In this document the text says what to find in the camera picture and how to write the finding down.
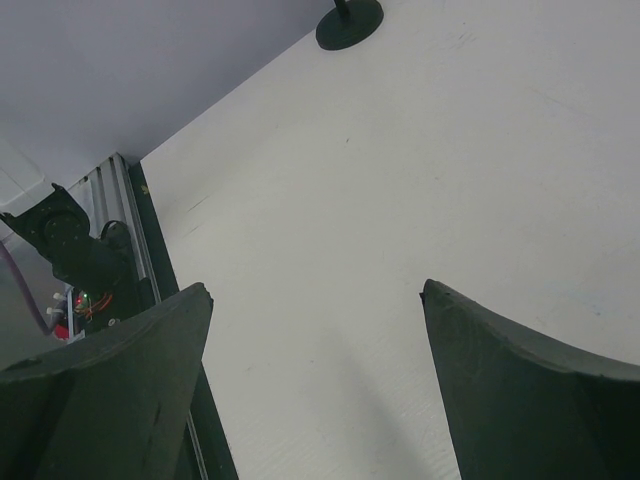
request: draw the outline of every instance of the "gray wall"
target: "gray wall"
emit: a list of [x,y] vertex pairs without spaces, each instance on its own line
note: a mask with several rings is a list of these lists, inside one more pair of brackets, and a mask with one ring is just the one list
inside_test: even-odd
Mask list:
[[69,185],[142,157],[311,31],[331,0],[3,0],[0,132]]

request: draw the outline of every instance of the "white table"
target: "white table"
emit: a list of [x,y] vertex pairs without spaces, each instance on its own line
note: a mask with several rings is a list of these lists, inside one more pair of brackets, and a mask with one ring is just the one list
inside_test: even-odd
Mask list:
[[458,475],[427,277],[640,363],[640,6],[387,0],[144,160],[243,479]]

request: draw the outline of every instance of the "round black base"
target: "round black base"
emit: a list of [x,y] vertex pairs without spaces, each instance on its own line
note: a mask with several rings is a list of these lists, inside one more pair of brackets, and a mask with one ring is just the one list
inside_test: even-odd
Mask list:
[[342,50],[360,43],[382,23],[384,12],[376,0],[350,0],[350,15],[343,18],[334,8],[316,28],[318,45],[325,50]]

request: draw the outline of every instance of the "cable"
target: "cable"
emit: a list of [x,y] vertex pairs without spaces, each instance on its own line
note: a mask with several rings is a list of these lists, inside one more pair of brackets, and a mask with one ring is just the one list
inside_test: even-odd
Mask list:
[[29,290],[27,282],[24,280],[24,277],[22,276],[18,265],[16,264],[15,260],[11,256],[11,253],[9,253],[9,250],[7,250],[7,247],[5,247],[2,241],[0,241],[0,255],[2,255],[4,261],[7,262],[7,265],[9,265],[11,275],[13,275],[13,279],[18,284],[18,288],[20,289],[22,298],[24,298],[24,301],[27,304],[29,313],[31,313],[31,316],[38,324],[38,327],[40,327],[40,330],[42,330],[42,333],[44,333],[45,335],[51,335],[53,329],[49,327],[44,318],[42,318],[42,314],[40,313],[40,310],[38,310],[38,306],[36,305],[36,301],[33,299],[33,295],[31,295],[31,290]]

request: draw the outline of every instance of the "red object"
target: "red object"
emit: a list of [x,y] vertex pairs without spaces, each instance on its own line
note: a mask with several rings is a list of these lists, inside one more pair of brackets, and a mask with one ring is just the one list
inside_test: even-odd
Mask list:
[[60,324],[56,325],[56,328],[53,329],[53,334],[60,340],[69,339],[69,329]]

